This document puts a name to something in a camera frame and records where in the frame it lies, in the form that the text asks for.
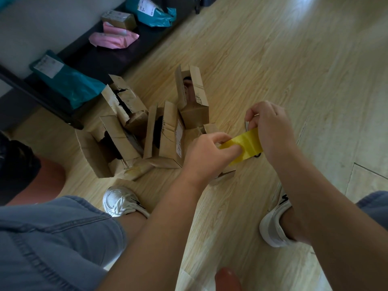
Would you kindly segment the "person's left white sneaker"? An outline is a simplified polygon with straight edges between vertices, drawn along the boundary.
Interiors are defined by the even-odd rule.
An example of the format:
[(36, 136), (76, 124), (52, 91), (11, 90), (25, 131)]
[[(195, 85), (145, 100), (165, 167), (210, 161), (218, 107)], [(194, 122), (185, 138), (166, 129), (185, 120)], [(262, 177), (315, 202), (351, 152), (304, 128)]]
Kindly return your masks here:
[(129, 188), (122, 186), (109, 187), (102, 200), (104, 211), (112, 217), (119, 217), (136, 211), (149, 218), (149, 212), (140, 203), (137, 195)]

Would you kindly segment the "black low bench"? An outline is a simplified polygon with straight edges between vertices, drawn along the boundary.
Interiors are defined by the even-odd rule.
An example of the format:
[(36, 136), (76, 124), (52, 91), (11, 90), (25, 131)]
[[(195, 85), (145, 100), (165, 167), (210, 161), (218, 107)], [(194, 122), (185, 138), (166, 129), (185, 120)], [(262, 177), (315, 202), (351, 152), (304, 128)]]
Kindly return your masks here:
[[(151, 28), (147, 25), (139, 25), (137, 32), (140, 37), (126, 49), (110, 50), (101, 47), (94, 47), (89, 43), (89, 36), (92, 32), (102, 30), (102, 22), (95, 24), (75, 42), (59, 53), (59, 57), (65, 64), (74, 68), (88, 77), (97, 79), (104, 84), (110, 83), (110, 74), (122, 75), (150, 52), (166, 35), (168, 35), (177, 25), (182, 23), (195, 10), (200, 12), (200, 0), (152, 0), (161, 5), (163, 9), (167, 7), (177, 10), (177, 19), (171, 27)], [(18, 119), (16, 123), (11, 123), (11, 119), (6, 119), (2, 111), (10, 107), (12, 115), (16, 115), (19, 110), (12, 107), (12, 103), (20, 102), (22, 105), (32, 103), (50, 111), (59, 119), (71, 127), (82, 130), (83, 124), (79, 121), (82, 114), (87, 112), (96, 102), (92, 99), (84, 103), (81, 107), (72, 110), (67, 99), (47, 86), (36, 74), (31, 74), (25, 79), (17, 78), (15, 74), (0, 65), (0, 79), (13, 88), (5, 95), (5, 99), (0, 98), (0, 130), (8, 130), (24, 120)]]

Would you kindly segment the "yellow adhesive tape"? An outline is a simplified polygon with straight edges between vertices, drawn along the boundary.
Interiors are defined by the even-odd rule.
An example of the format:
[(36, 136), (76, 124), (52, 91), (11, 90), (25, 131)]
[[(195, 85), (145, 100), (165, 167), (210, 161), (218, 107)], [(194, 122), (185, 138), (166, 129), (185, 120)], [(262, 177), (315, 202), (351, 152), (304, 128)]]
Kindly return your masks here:
[(221, 144), (219, 149), (226, 149), (231, 146), (240, 146), (242, 153), (230, 163), (230, 166), (255, 157), (264, 151), (259, 140), (257, 127)]

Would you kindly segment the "person's left leg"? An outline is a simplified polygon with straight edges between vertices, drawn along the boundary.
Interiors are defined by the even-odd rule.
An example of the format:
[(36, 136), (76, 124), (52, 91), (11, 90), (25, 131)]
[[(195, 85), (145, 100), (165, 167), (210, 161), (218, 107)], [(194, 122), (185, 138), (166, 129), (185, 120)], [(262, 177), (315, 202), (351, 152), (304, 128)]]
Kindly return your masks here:
[(135, 211), (114, 218), (124, 229), (129, 246), (138, 236), (139, 232), (147, 222), (148, 218), (141, 212)]

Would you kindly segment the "person's left forearm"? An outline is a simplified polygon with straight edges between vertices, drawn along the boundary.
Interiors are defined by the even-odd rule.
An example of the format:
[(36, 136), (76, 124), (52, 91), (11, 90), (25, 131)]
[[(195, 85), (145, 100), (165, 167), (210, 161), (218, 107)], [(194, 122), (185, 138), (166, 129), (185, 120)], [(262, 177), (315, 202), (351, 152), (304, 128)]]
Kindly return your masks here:
[(196, 206), (207, 184), (181, 173), (97, 291), (174, 291)]

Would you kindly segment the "pink mailer bag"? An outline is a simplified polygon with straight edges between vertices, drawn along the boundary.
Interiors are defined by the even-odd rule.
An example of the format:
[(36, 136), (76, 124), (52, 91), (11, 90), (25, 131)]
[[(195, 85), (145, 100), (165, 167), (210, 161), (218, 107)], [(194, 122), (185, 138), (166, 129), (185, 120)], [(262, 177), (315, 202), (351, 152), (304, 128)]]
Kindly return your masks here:
[(139, 34), (137, 33), (127, 29), (114, 27), (108, 22), (103, 22), (103, 32), (92, 33), (89, 37), (89, 42), (95, 47), (124, 49), (137, 41), (138, 38)]

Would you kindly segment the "person's right leg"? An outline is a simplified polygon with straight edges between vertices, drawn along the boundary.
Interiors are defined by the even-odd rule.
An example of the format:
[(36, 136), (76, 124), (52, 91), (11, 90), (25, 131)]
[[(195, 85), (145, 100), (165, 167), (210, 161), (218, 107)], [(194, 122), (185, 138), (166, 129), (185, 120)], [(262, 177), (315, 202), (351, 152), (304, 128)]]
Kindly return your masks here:
[(279, 218), (279, 225), (288, 239), (312, 246), (312, 223), (310, 223), (305, 216), (297, 214), (293, 206), (281, 215)]

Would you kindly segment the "black furniture leg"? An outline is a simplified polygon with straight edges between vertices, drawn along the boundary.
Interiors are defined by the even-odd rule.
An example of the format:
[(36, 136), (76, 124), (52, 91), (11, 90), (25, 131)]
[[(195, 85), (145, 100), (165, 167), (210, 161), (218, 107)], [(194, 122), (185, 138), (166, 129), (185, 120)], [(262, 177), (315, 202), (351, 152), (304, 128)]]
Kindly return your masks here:
[(194, 0), (195, 14), (199, 14), (202, 7), (210, 7), (217, 0)]

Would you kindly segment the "cardboard box with white label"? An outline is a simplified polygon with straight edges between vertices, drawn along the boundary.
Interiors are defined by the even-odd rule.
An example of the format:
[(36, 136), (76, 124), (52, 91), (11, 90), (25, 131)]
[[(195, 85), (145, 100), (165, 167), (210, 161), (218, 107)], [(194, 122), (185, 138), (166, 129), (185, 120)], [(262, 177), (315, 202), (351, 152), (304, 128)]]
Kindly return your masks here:
[(164, 101), (149, 108), (143, 159), (156, 168), (179, 169), (184, 162), (184, 126), (176, 104)]

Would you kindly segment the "person's right forearm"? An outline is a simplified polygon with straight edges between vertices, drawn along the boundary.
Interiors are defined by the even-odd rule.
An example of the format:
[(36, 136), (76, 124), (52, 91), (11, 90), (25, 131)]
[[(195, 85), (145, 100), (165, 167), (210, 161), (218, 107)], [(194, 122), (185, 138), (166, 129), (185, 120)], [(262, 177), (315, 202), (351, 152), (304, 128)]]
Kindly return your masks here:
[(388, 231), (333, 186), (297, 146), (265, 153), (333, 291), (388, 291)]

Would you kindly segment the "person's right white sneaker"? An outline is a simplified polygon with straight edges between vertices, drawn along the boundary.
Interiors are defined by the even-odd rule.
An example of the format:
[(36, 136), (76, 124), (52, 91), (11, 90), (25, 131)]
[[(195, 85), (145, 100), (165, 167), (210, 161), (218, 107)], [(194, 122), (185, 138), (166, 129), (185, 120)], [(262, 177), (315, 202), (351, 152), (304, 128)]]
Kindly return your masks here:
[(292, 206), (287, 193), (280, 186), (279, 199), (276, 206), (269, 211), (259, 224), (259, 232), (264, 241), (274, 248), (281, 248), (294, 245), (298, 242), (286, 237), (283, 229), (279, 225), (281, 215)]

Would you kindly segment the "large open cardboard box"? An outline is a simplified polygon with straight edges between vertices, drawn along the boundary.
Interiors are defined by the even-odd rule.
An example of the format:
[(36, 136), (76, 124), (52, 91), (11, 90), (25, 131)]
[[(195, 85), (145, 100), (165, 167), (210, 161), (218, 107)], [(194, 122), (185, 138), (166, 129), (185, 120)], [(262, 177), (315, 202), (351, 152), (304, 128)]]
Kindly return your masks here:
[(80, 149), (97, 178), (135, 181), (154, 169), (143, 148), (115, 115), (101, 116), (90, 132), (76, 130)]

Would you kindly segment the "person's right hand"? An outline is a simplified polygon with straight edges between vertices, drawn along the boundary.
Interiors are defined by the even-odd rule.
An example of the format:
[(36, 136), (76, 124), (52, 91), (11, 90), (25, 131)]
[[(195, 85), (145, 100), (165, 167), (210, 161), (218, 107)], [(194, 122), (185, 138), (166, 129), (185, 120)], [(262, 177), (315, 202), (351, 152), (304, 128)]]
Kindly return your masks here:
[(269, 101), (261, 101), (251, 106), (245, 114), (248, 122), (259, 114), (258, 136), (264, 154), (274, 169), (286, 165), (299, 154), (291, 121), (283, 107)]

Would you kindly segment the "blue denim shorts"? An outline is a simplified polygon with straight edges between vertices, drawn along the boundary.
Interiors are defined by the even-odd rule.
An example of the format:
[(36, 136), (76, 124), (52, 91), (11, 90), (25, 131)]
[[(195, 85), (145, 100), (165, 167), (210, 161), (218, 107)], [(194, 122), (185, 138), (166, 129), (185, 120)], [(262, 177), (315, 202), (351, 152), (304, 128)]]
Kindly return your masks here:
[(162, 291), (174, 289), (178, 253), (151, 266), (145, 236), (70, 195), (0, 209), (0, 291)]

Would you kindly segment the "person's white sneaker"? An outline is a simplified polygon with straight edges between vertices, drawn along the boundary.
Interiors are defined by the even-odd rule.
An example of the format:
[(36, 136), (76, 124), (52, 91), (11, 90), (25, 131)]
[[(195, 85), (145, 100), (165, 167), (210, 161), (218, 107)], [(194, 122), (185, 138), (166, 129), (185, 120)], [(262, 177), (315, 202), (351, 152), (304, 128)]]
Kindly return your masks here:
[(137, 195), (129, 188), (122, 186), (109, 187), (102, 200), (104, 211), (112, 217), (119, 217), (136, 211), (149, 218), (149, 212), (140, 203)]
[(287, 193), (280, 186), (279, 199), (276, 206), (269, 211), (259, 224), (259, 232), (264, 241), (274, 248), (281, 248), (294, 245), (298, 242), (286, 237), (283, 229), (279, 225), (281, 215), (292, 206)]

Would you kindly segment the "tall upright cardboard box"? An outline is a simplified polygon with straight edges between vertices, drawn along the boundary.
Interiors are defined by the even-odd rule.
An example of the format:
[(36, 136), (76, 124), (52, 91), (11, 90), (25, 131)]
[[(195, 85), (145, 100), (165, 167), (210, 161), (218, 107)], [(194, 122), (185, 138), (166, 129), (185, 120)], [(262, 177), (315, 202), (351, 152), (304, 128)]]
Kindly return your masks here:
[(192, 64), (179, 64), (174, 72), (178, 110), (187, 130), (210, 123), (209, 103), (200, 69)]

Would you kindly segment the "large teal mailer bag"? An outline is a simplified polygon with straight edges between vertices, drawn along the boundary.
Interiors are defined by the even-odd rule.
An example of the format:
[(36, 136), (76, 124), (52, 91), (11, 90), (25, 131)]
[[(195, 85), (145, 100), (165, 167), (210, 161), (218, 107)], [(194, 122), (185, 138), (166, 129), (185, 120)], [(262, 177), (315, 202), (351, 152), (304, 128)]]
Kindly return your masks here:
[(106, 85), (66, 65), (53, 51), (47, 50), (29, 68), (51, 89), (68, 99), (72, 109), (97, 97)]

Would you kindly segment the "person's left hand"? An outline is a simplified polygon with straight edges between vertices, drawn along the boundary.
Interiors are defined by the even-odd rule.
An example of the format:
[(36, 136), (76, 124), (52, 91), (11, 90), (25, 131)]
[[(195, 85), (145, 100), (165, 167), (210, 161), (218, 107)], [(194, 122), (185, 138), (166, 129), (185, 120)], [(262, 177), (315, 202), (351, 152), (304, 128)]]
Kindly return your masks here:
[(191, 185), (203, 190), (228, 164), (219, 162), (217, 143), (231, 140), (224, 132), (204, 134), (190, 145), (182, 168), (182, 175)]

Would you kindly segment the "small open cardboard box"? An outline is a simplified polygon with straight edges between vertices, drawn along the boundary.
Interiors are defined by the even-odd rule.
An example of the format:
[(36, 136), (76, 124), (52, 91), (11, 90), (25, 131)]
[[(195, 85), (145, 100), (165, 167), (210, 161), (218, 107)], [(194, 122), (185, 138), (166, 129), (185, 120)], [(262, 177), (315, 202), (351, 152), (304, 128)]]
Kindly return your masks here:
[[(208, 133), (214, 133), (214, 132), (219, 132), (219, 129), (215, 123), (208, 123), (208, 124), (205, 124), (203, 126), (199, 126), (199, 127), (185, 130), (184, 136), (183, 136), (184, 158), (187, 155), (187, 151), (189, 150), (191, 143), (196, 138), (198, 138), (201, 135), (208, 134)], [(236, 169), (227, 166), (216, 178), (214, 178), (209, 183), (209, 186), (215, 186), (223, 181), (226, 181), (230, 178), (233, 178), (235, 176), (235, 171), (236, 171)]]

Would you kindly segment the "person's leg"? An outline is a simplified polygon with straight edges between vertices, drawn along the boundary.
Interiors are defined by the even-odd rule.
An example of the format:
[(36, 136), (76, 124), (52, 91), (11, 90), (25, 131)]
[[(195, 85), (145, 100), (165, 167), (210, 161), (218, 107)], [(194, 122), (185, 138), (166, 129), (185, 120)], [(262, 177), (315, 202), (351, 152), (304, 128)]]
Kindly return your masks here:
[(312, 246), (312, 223), (310, 223), (305, 216), (297, 214), (293, 206), (281, 215), (279, 218), (279, 225), (288, 239)]
[(148, 218), (141, 212), (135, 211), (114, 218), (124, 229), (129, 246), (138, 236), (139, 232), (147, 222)]

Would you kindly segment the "torn crumpled cardboard box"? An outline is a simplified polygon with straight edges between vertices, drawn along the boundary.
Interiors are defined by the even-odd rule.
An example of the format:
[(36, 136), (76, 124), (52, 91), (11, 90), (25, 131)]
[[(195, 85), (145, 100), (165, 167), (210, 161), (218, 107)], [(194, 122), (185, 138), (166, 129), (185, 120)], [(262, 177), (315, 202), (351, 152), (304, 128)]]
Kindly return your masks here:
[(113, 110), (122, 126), (140, 140), (145, 139), (148, 109), (126, 81), (110, 74), (112, 83), (102, 91), (102, 96)]

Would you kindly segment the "crumpled teal mailer bag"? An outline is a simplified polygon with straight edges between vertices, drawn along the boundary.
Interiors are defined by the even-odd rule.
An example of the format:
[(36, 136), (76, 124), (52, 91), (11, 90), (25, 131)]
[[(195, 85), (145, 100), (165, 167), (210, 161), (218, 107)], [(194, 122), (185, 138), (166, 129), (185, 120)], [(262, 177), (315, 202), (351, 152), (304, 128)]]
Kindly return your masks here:
[(177, 9), (165, 11), (152, 0), (126, 0), (125, 9), (149, 27), (171, 27), (177, 19)]

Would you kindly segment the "sealed small cardboard box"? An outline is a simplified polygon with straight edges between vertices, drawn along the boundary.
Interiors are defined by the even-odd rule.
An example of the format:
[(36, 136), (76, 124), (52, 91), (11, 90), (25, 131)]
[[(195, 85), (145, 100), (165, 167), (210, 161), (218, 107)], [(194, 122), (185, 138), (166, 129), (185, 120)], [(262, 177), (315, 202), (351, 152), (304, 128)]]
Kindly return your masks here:
[(131, 13), (119, 12), (116, 10), (109, 10), (101, 15), (103, 22), (108, 22), (114, 27), (134, 30), (137, 28), (135, 16)]

